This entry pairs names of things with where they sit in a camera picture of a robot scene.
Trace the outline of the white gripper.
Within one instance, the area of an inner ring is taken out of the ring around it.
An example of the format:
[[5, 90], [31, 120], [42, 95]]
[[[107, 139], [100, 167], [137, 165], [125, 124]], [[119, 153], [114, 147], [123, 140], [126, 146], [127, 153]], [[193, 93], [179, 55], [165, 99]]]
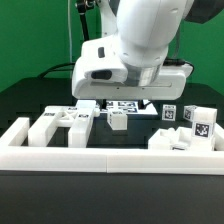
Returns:
[[193, 66], [187, 62], [163, 66], [154, 81], [141, 86], [134, 79], [122, 83], [85, 77], [77, 65], [72, 79], [72, 94], [77, 99], [102, 99], [102, 110], [107, 109], [107, 100], [139, 100], [138, 108], [145, 110], [151, 104], [149, 100], [178, 99], [193, 70]]

